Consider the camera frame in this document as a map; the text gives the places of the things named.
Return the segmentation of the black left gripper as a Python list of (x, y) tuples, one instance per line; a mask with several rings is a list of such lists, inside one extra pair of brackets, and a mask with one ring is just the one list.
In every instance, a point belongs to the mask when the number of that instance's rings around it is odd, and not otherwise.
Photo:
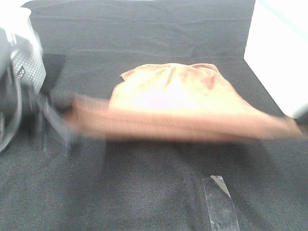
[[(0, 36), (0, 152), (3, 153), (15, 137), (23, 115), (23, 86), (13, 73), (8, 54), (8, 45)], [(42, 146), (47, 145), (48, 127), (56, 132), (58, 142), (69, 154), (78, 144), (79, 136), (74, 126), (64, 121), (59, 112), (69, 112), (73, 108), (74, 95), (69, 92), (39, 92), (38, 131), (42, 134)]]

